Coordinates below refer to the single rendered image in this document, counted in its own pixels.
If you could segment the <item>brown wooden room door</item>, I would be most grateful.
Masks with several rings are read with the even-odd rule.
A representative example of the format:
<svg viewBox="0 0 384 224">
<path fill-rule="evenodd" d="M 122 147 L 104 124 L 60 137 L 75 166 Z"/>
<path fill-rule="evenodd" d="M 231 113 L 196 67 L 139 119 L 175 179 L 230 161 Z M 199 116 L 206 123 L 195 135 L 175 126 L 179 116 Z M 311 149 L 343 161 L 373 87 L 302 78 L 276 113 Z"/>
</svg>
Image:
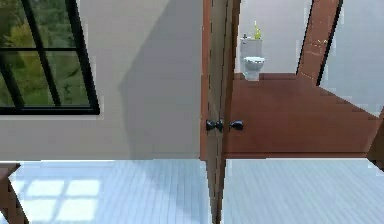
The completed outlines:
<svg viewBox="0 0 384 224">
<path fill-rule="evenodd" d="M 222 224 L 223 218 L 240 3 L 241 0 L 203 0 L 200 160 L 206 165 L 208 224 Z M 206 120 L 222 120 L 223 131 L 206 131 Z"/>
</svg>

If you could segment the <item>white toilet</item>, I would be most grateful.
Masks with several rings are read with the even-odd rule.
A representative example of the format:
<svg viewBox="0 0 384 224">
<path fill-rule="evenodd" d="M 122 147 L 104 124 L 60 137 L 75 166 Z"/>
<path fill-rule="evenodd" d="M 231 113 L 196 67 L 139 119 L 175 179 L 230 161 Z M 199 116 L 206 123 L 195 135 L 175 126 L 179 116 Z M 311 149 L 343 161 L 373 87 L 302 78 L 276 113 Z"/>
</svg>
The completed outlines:
<svg viewBox="0 0 384 224">
<path fill-rule="evenodd" d="M 240 41 L 240 71 L 246 80 L 258 81 L 265 62 L 262 40 L 247 37 L 241 38 Z"/>
</svg>

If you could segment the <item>brown door with black edge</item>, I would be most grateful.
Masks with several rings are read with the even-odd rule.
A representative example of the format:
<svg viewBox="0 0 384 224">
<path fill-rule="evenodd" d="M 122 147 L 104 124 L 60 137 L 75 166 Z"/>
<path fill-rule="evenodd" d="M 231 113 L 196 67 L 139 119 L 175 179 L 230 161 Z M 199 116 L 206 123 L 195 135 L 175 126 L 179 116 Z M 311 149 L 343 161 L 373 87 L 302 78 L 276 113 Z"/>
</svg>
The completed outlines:
<svg viewBox="0 0 384 224">
<path fill-rule="evenodd" d="M 312 0 L 296 74 L 321 82 L 343 0 Z"/>
</svg>

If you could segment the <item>black framed window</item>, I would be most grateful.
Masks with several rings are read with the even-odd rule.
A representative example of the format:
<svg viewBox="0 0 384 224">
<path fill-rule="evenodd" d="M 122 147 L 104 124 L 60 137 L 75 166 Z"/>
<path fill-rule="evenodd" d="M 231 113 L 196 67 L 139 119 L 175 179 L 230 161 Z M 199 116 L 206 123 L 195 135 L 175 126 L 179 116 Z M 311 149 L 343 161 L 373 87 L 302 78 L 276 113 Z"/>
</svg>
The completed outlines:
<svg viewBox="0 0 384 224">
<path fill-rule="evenodd" d="M 0 0 L 0 115 L 98 115 L 77 0 Z"/>
</svg>

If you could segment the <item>brown wooden furniture piece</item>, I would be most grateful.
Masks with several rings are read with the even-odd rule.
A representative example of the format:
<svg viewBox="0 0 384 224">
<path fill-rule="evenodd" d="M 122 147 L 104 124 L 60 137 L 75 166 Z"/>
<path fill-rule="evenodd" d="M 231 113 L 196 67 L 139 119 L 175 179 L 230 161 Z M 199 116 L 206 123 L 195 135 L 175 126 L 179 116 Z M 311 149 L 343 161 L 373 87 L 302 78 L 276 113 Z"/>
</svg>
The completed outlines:
<svg viewBox="0 0 384 224">
<path fill-rule="evenodd" d="M 20 167 L 20 163 L 0 163 L 0 213 L 8 224 L 30 224 L 10 181 Z"/>
</svg>

